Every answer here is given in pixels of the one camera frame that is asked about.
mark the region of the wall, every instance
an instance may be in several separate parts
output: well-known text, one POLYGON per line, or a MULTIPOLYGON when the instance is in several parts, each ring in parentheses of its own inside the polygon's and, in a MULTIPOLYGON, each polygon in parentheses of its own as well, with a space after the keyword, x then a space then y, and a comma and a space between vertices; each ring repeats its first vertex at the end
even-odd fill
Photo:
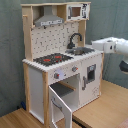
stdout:
MULTIPOLYGON (((115 36, 128 39, 128 1, 90 0, 86 43, 115 36)), ((16 109, 25 101, 22 59, 24 41, 21 3, 66 2, 64 0, 2 0, 0 1, 0 116, 16 109)), ((103 79, 128 88, 128 76, 121 73, 121 55, 105 55, 103 79)))

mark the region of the kitchen hood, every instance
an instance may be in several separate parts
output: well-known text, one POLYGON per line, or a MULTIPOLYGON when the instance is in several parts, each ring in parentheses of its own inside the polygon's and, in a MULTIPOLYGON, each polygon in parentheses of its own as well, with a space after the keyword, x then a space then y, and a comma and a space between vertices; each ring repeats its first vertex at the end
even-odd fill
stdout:
POLYGON ((52 5, 43 6, 42 8, 44 15, 34 22, 35 27, 64 23, 63 18, 53 15, 52 5))

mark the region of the cabinet door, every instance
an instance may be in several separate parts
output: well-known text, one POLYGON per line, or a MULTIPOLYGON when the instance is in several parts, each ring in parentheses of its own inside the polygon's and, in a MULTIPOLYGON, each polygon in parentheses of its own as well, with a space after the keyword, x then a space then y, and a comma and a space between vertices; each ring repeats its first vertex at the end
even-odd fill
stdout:
POLYGON ((57 95, 57 93, 49 86, 49 109, 50 109, 50 127, 58 128, 54 120, 56 115, 53 106, 56 106, 64 114, 65 128, 72 128, 72 111, 65 102, 57 95))
POLYGON ((80 105, 85 105, 99 96, 102 54, 82 61, 80 105))

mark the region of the wooden table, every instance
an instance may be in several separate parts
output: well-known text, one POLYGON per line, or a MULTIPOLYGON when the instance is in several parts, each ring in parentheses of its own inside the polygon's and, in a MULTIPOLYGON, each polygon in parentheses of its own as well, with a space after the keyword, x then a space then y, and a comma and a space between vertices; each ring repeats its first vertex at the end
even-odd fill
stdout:
MULTIPOLYGON (((58 128, 64 127, 64 120, 57 123, 58 128)), ((81 128, 74 122, 73 128, 81 128)), ((42 123, 35 119, 31 114, 23 109, 14 111, 0 118, 0 128, 45 128, 42 123)))
POLYGON ((73 113, 87 128, 115 128, 128 118, 128 89, 102 81, 102 95, 73 113))
MULTIPOLYGON (((128 89, 102 81, 102 96, 73 113, 73 118, 87 128, 115 128, 128 118, 128 89)), ((64 128, 63 120, 58 126, 64 128)), ((23 109, 0 118, 0 128, 44 128, 23 109)), ((73 128, 81 128, 73 122, 73 128)))

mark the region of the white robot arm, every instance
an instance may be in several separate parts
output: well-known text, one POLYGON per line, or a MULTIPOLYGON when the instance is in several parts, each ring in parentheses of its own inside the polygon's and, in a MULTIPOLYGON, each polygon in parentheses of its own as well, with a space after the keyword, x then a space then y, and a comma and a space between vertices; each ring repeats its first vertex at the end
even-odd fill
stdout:
POLYGON ((94 49, 103 51, 104 53, 117 53, 124 55, 120 63, 120 69, 124 73, 128 73, 128 41, 114 37, 92 41, 94 49))

